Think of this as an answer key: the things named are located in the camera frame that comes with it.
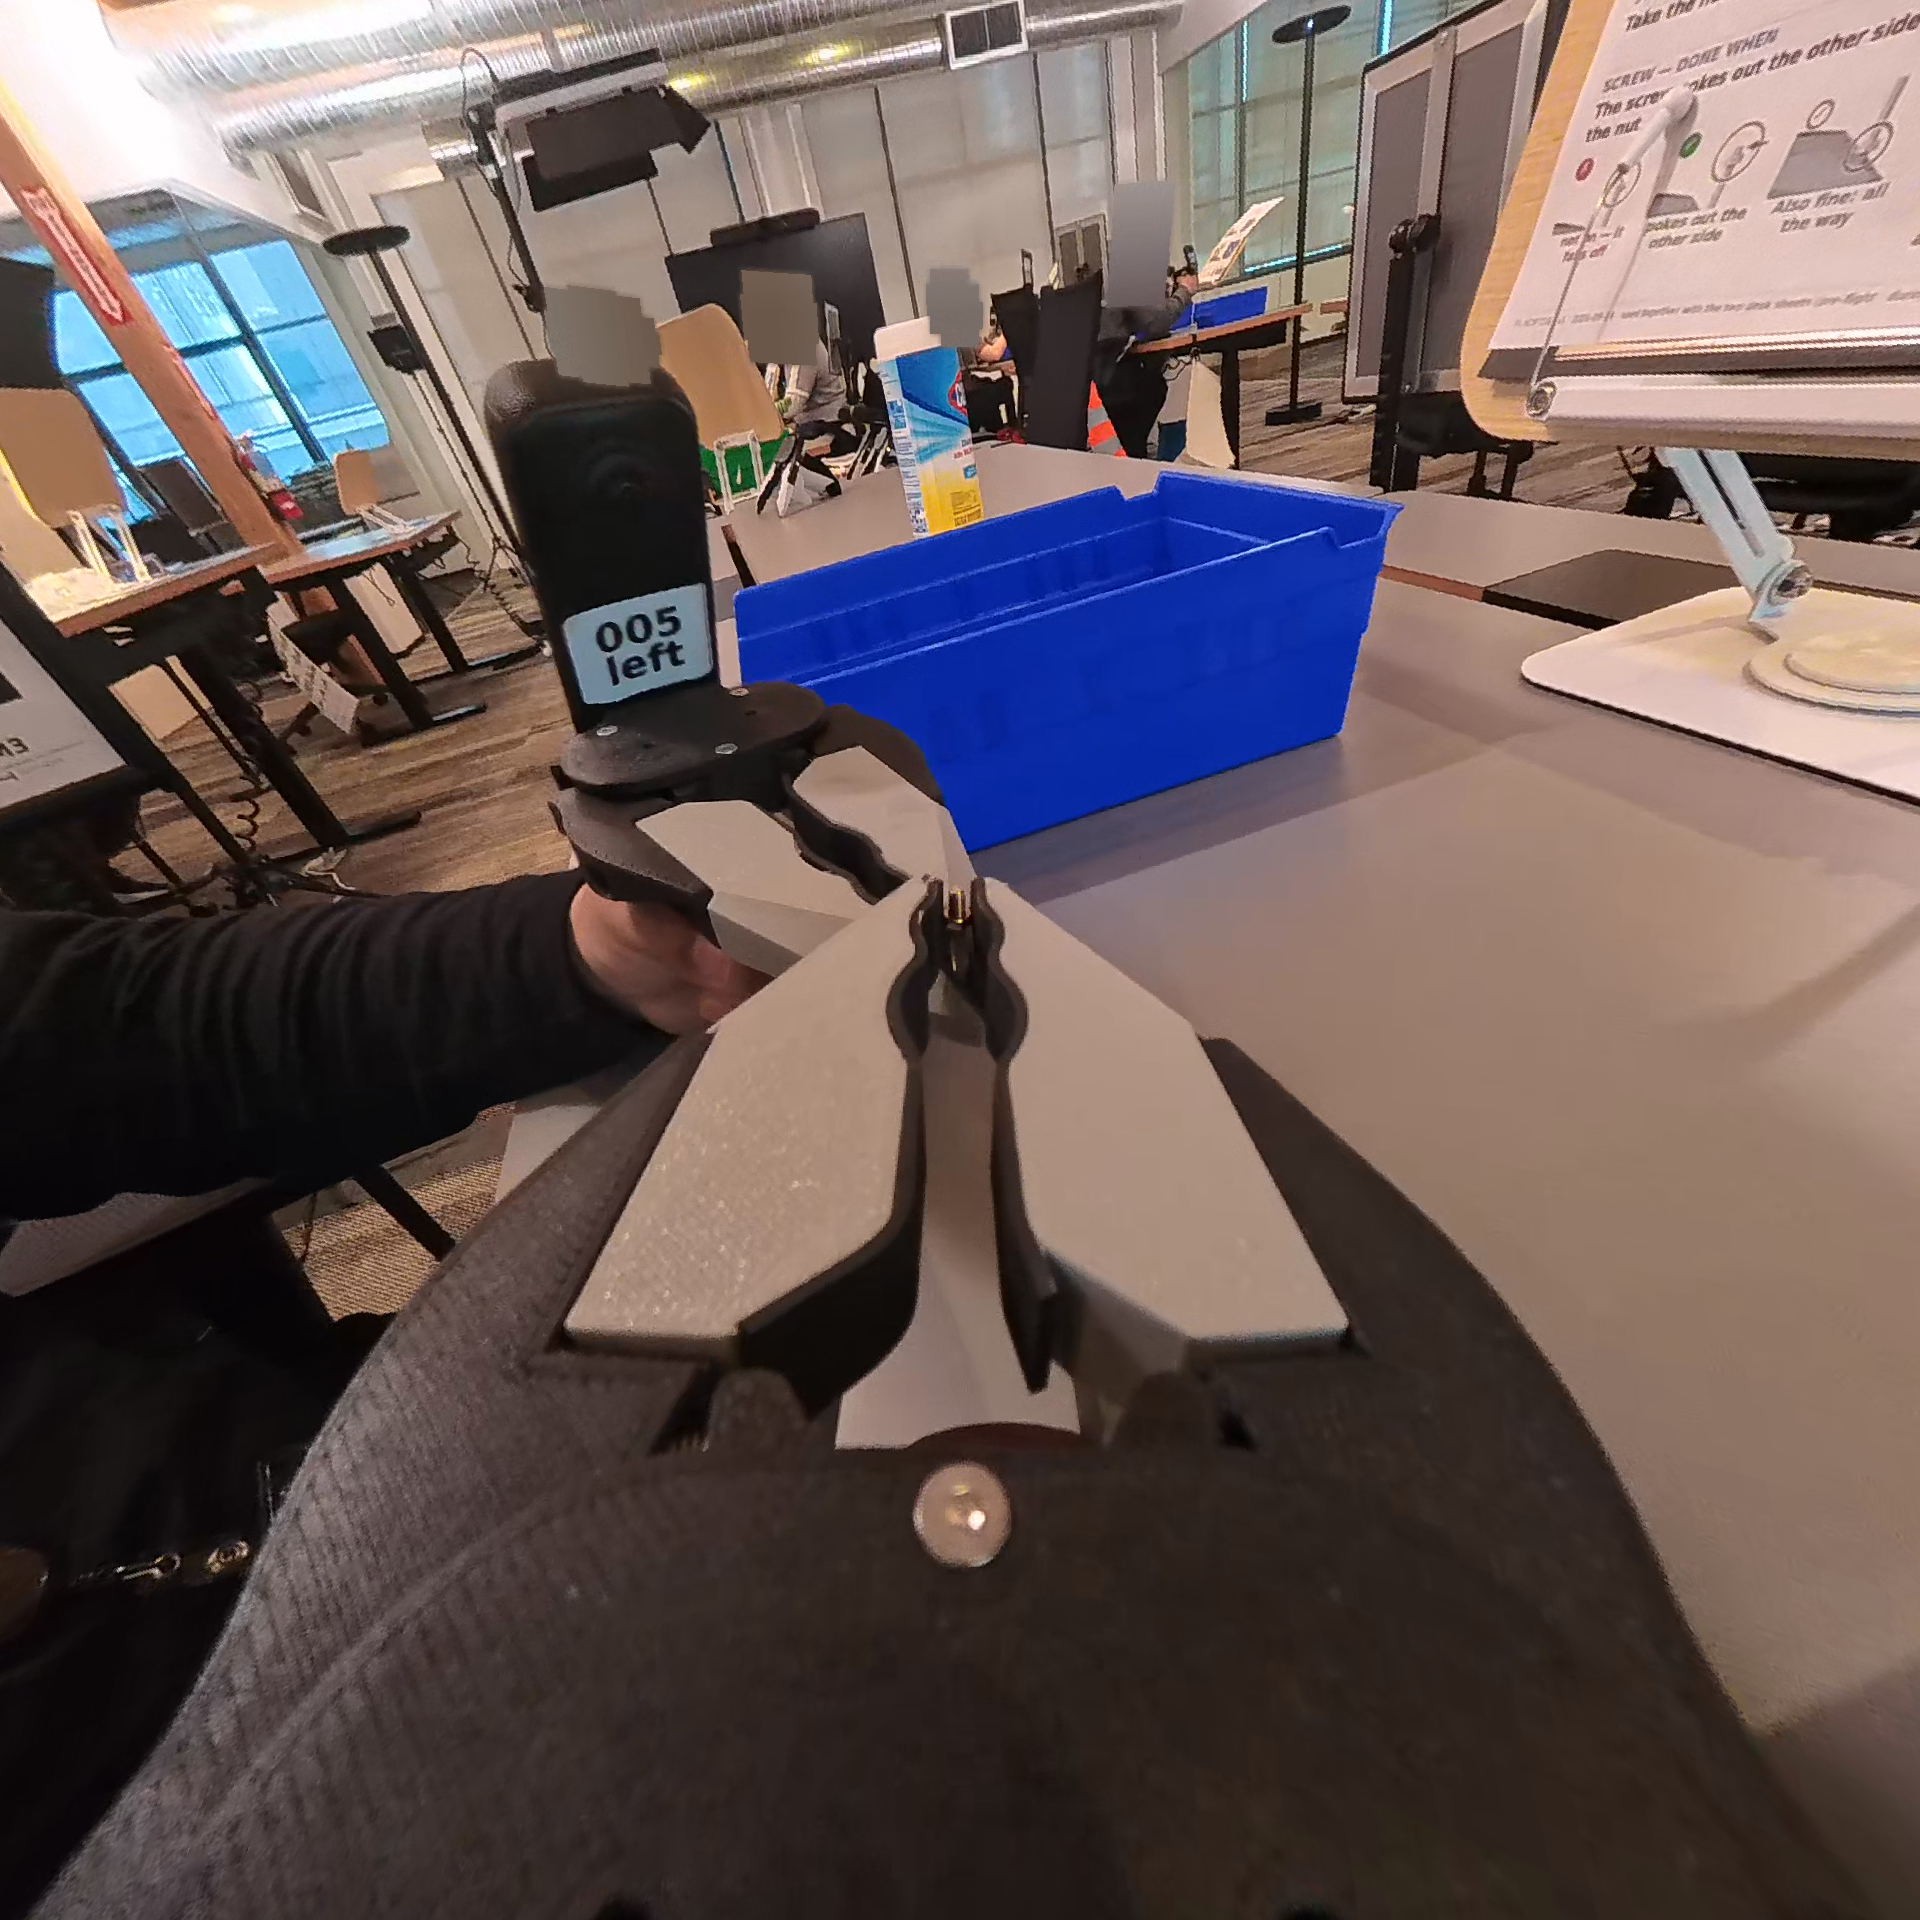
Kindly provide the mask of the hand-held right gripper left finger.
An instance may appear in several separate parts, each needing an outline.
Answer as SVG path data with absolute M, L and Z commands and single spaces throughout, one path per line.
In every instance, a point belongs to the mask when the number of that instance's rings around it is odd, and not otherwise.
M 933 885 L 713 1028 L 575 1301 L 577 1348 L 767 1372 L 823 1410 L 922 1284 Z

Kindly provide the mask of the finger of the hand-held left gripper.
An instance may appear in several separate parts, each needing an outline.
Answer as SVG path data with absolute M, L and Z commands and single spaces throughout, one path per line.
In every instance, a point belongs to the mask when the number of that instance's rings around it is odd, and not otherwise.
M 866 900 L 940 883 L 965 894 L 976 877 L 954 817 L 922 785 L 866 745 L 818 755 L 792 781 L 800 847 Z
M 793 970 L 825 953 L 851 970 L 905 967 L 905 913 L 812 857 L 787 818 L 707 801 L 642 814 L 636 829 L 707 890 L 712 937 L 740 965 Z

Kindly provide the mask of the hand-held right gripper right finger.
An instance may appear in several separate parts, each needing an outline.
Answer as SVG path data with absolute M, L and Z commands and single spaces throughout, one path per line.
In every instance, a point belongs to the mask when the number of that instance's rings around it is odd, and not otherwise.
M 971 887 L 992 1062 L 1000 1306 L 1033 1393 L 1121 1405 L 1154 1377 L 1352 1331 L 1196 1028 L 1007 883 Z

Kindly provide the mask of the grey desk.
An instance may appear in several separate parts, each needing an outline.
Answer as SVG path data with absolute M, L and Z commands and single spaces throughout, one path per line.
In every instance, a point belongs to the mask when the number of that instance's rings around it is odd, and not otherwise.
M 1721 1683 L 1916 1916 L 1916 806 L 1539 690 L 1688 526 L 1409 495 L 1343 734 L 980 857 L 1496 1283 Z

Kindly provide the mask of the wooden top desk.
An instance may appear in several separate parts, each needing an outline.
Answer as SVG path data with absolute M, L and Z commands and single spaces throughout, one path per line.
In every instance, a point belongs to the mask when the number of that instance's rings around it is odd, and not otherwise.
M 345 852 L 421 825 L 421 810 L 344 820 L 312 785 L 303 764 L 266 726 L 233 671 L 212 653 L 229 629 L 252 638 L 268 604 L 281 593 L 348 585 L 352 578 L 453 523 L 451 513 L 410 519 L 399 527 L 354 535 L 277 558 L 268 546 L 233 548 L 219 558 L 125 585 L 91 609 L 53 618 L 58 639 L 41 659 L 90 717 L 128 722 L 115 700 L 122 682 L 149 665 L 181 662 L 216 717 L 216 734 L 241 751 L 242 769 L 261 779 L 295 817 L 307 852 Z

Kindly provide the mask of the black desk pad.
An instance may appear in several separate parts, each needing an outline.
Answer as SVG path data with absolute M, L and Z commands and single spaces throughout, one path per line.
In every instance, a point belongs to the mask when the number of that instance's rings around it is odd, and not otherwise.
M 1724 590 L 1745 602 L 1737 577 L 1721 562 L 1610 546 L 1490 582 L 1481 602 L 1600 630 Z

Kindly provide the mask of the blue plastic bin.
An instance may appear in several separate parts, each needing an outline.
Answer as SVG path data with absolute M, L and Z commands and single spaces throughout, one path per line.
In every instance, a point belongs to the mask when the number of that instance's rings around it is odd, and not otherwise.
M 1400 513 L 1168 468 L 756 582 L 739 665 L 909 737 L 995 847 L 1338 737 Z

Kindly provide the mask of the black floor lamp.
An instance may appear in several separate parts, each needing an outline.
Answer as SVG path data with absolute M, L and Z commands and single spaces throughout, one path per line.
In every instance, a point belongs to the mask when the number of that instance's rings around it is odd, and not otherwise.
M 1293 249 L 1292 249 L 1292 316 L 1288 319 L 1288 396 L 1268 407 L 1265 425 L 1307 425 L 1321 417 L 1321 399 L 1303 396 L 1303 323 L 1309 311 L 1306 300 L 1306 271 L 1309 249 L 1313 213 L 1313 111 L 1316 87 L 1316 46 L 1324 37 L 1343 29 L 1354 15 L 1347 2 L 1313 4 L 1307 12 L 1283 20 L 1271 41 L 1300 51 L 1300 102 L 1299 102 L 1299 167 L 1293 196 Z
M 423 419 L 442 431 L 448 449 L 448 463 L 459 476 L 472 494 L 473 506 L 488 527 L 490 554 L 506 554 L 521 562 L 521 543 L 512 521 L 512 513 L 496 485 L 490 458 L 481 453 L 465 413 L 465 405 L 453 397 L 447 377 L 440 373 L 432 354 L 426 350 L 423 335 L 401 298 L 399 281 L 388 265 L 388 257 L 399 253 L 412 234 L 396 225 L 354 226 L 333 231 L 323 238 L 328 257 L 338 260 L 361 260 L 369 265 L 375 286 L 386 300 L 384 323 L 373 325 L 371 343 L 383 364 L 407 379 L 412 379 L 423 397 L 419 407 Z M 440 604 L 426 593 L 426 577 L 417 570 L 405 570 L 399 577 L 399 590 L 417 610 L 423 630 L 440 646 L 448 671 L 455 676 L 496 675 L 519 665 L 529 665 L 547 655 L 545 627 L 530 615 L 519 615 L 506 599 L 498 609 L 511 618 L 519 634 L 515 645 L 490 655 L 469 655 L 442 618 Z

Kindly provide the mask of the wipes canister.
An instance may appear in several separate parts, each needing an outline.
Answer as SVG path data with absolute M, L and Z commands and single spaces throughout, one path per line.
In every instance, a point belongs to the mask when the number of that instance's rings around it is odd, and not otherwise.
M 909 319 L 877 327 L 874 362 L 915 538 L 978 526 L 986 502 L 957 350 L 928 319 Z

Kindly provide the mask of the black studio light panel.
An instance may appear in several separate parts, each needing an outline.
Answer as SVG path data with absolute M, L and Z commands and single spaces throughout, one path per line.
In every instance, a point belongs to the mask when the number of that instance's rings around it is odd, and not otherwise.
M 712 127 L 668 83 L 659 51 L 495 79 L 461 121 L 483 172 L 523 191 L 533 211 L 655 180 L 659 154 L 695 154 Z

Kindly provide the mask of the person's dark clothing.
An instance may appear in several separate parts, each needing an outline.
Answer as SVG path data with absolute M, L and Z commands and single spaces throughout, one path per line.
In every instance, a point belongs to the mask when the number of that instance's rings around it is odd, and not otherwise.
M 248 1207 L 5 1298 L 5 1916 L 173 1721 L 388 1323 L 332 1317 Z

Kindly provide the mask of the black framed monitor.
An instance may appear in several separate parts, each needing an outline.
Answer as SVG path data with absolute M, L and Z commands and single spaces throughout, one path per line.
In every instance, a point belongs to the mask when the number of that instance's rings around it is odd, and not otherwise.
M 1466 327 L 1564 15 L 1547 2 L 1474 4 L 1363 68 L 1345 399 L 1379 396 L 1389 238 L 1428 215 L 1439 236 L 1415 263 L 1407 367 L 1418 393 L 1456 391 Z

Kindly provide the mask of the printed instruction sheet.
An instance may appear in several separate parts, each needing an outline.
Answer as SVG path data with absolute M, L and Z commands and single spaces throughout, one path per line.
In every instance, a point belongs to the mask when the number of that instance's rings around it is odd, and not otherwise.
M 1610 4 L 1537 125 L 1488 377 L 1916 371 L 1916 2 Z

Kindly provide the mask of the black wall screen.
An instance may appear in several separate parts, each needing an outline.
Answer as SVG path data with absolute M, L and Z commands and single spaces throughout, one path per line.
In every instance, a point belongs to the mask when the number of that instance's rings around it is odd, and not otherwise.
M 793 226 L 787 218 L 735 231 L 727 244 L 669 253 L 665 271 L 681 313 L 720 306 L 740 333 L 743 271 L 785 271 L 812 278 L 816 308 L 835 308 L 839 341 L 858 364 L 874 358 L 874 335 L 884 325 L 874 244 L 861 213 Z

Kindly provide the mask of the silver ceiling duct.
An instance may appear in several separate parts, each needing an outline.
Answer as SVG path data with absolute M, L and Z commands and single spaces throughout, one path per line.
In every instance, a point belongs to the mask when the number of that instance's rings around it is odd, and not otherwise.
M 961 2 L 167 2 L 99 4 L 141 87 L 239 156 L 352 154 L 453 125 L 501 83 L 659 58 L 731 111 L 948 65 Z

